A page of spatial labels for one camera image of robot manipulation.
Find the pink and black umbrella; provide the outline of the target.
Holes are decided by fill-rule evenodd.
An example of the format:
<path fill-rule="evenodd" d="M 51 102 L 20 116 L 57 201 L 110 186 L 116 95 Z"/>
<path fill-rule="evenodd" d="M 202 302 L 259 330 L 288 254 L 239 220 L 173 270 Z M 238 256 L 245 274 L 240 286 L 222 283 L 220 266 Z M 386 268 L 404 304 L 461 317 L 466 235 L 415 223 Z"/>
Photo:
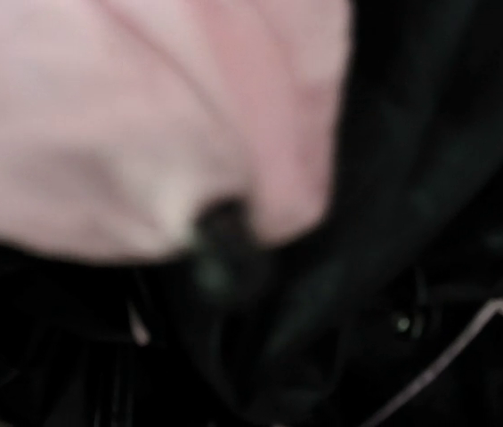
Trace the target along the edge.
<path fill-rule="evenodd" d="M 0 426 L 503 426 L 503 1 L 0 1 Z"/>

